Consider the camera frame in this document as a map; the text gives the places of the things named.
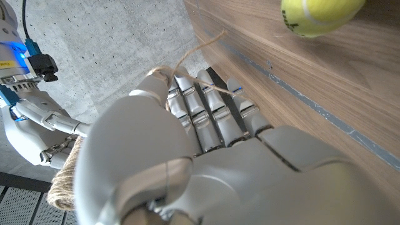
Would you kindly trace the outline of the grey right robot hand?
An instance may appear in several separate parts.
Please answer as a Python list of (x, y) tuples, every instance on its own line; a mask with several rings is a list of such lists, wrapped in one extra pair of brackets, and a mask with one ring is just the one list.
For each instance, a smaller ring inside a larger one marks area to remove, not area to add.
[(78, 136), (90, 125), (73, 119), (48, 93), (20, 92), (18, 101), (1, 100), (4, 130), (13, 148), (31, 164), (62, 169)]

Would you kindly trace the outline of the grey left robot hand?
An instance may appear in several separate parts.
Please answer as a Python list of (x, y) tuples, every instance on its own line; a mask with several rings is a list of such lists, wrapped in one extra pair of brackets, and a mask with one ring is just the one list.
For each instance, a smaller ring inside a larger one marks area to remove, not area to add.
[(208, 131), (181, 67), (150, 71), (91, 124), (77, 157), (80, 224), (398, 224), (399, 208), (350, 157), (291, 126), (272, 127), (240, 85), (245, 120)]

